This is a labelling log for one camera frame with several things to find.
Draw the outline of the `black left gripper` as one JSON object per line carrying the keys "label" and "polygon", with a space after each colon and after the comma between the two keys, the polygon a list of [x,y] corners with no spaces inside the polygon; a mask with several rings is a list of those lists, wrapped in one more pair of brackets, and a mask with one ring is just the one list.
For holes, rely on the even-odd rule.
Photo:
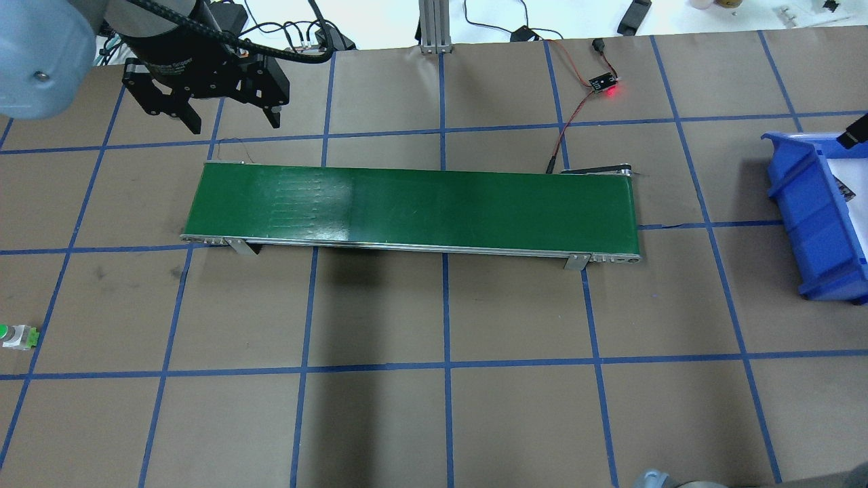
{"label": "black left gripper", "polygon": [[270,126],[279,129],[281,106],[290,102],[290,81],[276,59],[242,56],[236,47],[182,27],[122,40],[133,53],[122,83],[146,113],[170,115],[201,135],[201,117],[189,101],[229,97],[262,108]]}

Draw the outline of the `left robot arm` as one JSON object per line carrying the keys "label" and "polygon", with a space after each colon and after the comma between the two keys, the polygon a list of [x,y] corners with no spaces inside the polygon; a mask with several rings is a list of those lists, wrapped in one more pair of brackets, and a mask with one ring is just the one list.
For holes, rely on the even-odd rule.
{"label": "left robot arm", "polygon": [[149,115],[168,115],[195,134],[192,99],[229,97],[261,108],[272,127],[290,81],[272,56],[229,43],[245,24],[215,16],[210,1],[161,1],[179,21],[132,1],[3,1],[2,115],[46,119],[67,109],[93,66],[103,24],[130,48],[122,83]]}

